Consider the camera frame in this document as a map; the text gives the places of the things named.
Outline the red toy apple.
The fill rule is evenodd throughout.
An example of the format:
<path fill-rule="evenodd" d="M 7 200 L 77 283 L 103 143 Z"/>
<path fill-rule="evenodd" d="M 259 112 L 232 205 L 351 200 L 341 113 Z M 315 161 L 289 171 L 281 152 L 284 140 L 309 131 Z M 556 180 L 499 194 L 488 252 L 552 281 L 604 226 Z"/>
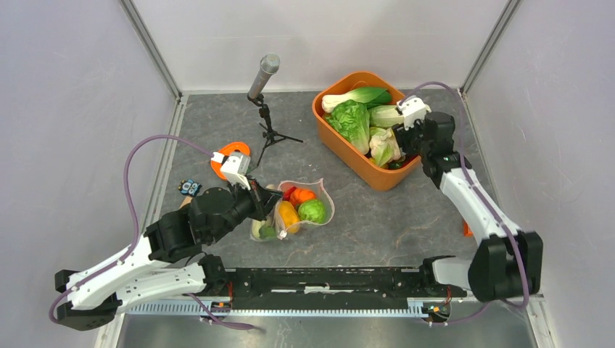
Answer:
<path fill-rule="evenodd" d="M 291 198 L 291 196 L 292 196 L 292 194 L 293 194 L 293 192 L 294 192 L 296 189 L 297 189 L 297 187 L 296 187 L 296 186 L 291 186 L 290 188 L 288 188 L 288 189 L 287 189 L 287 190 L 283 193 L 282 199 L 283 199 L 284 201 L 289 201 L 289 200 L 290 200 L 290 198 Z"/>

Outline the yellow orange toy fruit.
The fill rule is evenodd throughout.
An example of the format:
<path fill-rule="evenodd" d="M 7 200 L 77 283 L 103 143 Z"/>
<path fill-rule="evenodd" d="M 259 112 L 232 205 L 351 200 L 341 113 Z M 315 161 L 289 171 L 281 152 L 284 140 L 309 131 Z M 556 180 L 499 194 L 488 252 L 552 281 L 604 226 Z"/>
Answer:
<path fill-rule="evenodd" d="M 295 234 L 300 229 L 300 217 L 289 201 L 282 201 L 278 208 L 278 214 L 287 233 Z"/>

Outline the small orange toy pumpkin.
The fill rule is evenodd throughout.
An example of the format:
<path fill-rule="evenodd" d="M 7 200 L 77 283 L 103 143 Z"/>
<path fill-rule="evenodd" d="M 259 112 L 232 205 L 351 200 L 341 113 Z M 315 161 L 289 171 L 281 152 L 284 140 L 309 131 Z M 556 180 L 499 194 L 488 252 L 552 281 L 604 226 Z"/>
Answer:
<path fill-rule="evenodd" d="M 317 196 L 315 195 L 313 191 L 306 189 L 306 188 L 295 187 L 289 196 L 289 202 L 295 208 L 298 208 L 304 202 L 307 202 L 307 201 L 310 201 L 316 198 Z"/>

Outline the clear zip top bag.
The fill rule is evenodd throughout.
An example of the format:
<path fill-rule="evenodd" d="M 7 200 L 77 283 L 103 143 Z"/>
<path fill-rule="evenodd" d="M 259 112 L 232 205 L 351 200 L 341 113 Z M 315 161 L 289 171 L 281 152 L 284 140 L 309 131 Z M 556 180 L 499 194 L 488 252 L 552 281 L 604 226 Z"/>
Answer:
<path fill-rule="evenodd" d="M 282 198 L 264 220 L 251 221 L 253 241 L 293 239 L 330 223 L 334 217 L 334 202 L 322 178 L 312 183 L 282 181 L 268 184 L 266 188 L 280 191 Z"/>

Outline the green bumpy custard apple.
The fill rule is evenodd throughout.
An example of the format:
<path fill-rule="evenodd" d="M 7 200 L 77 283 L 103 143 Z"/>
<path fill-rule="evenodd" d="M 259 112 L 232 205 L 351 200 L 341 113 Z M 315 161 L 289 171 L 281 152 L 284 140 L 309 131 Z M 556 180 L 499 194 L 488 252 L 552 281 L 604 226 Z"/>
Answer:
<path fill-rule="evenodd" d="M 323 224 L 327 219 L 326 207 L 320 199 L 304 202 L 298 207 L 297 212 L 302 221 Z"/>

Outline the white daikon radish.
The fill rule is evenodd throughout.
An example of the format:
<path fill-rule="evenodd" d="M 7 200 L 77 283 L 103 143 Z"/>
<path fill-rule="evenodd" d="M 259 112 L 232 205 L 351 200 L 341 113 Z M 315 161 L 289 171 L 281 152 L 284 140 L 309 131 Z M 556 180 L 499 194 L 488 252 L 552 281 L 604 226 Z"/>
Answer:
<path fill-rule="evenodd" d="M 277 238 L 271 216 L 265 220 L 252 220 L 250 232 L 251 238 L 255 241 L 271 241 Z"/>

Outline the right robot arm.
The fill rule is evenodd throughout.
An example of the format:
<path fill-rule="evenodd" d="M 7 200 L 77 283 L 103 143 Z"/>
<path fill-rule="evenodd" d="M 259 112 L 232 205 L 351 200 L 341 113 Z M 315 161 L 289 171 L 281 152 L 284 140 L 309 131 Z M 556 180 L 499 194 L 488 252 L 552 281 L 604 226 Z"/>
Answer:
<path fill-rule="evenodd" d="M 424 260 L 419 287 L 437 296 L 447 285 L 470 291 L 480 302 L 529 297 L 540 290 L 543 241 L 505 216 L 484 190 L 471 163 L 454 149 L 455 120 L 429 112 L 412 125 L 394 125 L 401 150 L 419 156 L 424 173 L 454 204 L 478 246 L 471 260 Z"/>

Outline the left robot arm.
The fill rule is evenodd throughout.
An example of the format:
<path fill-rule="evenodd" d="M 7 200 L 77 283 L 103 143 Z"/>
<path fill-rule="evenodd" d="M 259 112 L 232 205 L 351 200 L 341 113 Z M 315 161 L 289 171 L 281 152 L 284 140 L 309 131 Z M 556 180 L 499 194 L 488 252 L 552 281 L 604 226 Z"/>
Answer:
<path fill-rule="evenodd" d="M 55 288 L 62 296 L 50 309 L 51 321 L 88 331 L 150 300 L 222 294 L 228 276 L 219 257 L 205 255 L 177 269 L 173 264 L 200 254 L 204 245 L 217 243 L 246 219 L 266 220 L 282 196 L 255 180 L 248 188 L 236 184 L 207 189 L 164 214 L 104 262 L 84 271 L 57 272 Z"/>

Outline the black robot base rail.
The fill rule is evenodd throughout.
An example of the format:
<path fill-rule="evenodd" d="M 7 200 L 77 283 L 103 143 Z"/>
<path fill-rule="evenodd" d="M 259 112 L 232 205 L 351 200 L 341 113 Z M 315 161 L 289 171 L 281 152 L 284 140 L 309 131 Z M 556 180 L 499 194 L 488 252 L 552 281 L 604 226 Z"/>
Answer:
<path fill-rule="evenodd" d="M 234 310 L 401 310 L 409 298 L 465 297 L 467 291 L 430 283 L 418 268 L 236 268 L 198 291 L 230 296 Z"/>

